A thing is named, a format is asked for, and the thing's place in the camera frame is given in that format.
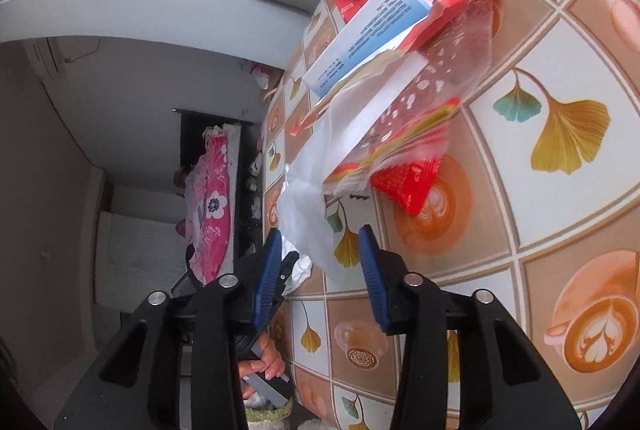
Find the hand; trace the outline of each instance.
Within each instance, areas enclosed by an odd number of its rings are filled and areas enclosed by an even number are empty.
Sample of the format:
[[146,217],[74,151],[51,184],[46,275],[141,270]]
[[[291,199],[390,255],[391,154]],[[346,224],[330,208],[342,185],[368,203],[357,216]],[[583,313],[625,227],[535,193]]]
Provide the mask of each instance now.
[[[276,350],[276,344],[267,333],[262,333],[257,343],[258,347],[262,349],[262,357],[260,360],[238,362],[240,378],[244,378],[252,372],[264,372],[264,377],[267,380],[271,380],[274,376],[281,375],[284,372],[284,361],[281,354]],[[245,381],[241,381],[241,383],[242,398],[249,399],[254,394],[255,389]]]

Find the flower pattern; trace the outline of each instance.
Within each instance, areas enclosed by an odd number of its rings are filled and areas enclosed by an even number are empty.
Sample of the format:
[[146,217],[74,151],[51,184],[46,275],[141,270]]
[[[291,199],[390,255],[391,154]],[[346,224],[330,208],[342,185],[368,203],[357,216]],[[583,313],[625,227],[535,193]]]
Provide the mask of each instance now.
[[225,214],[225,207],[228,204],[226,197],[220,195],[220,193],[215,190],[208,198],[207,198],[207,206],[206,206],[206,216],[207,219],[222,219],[222,216]]

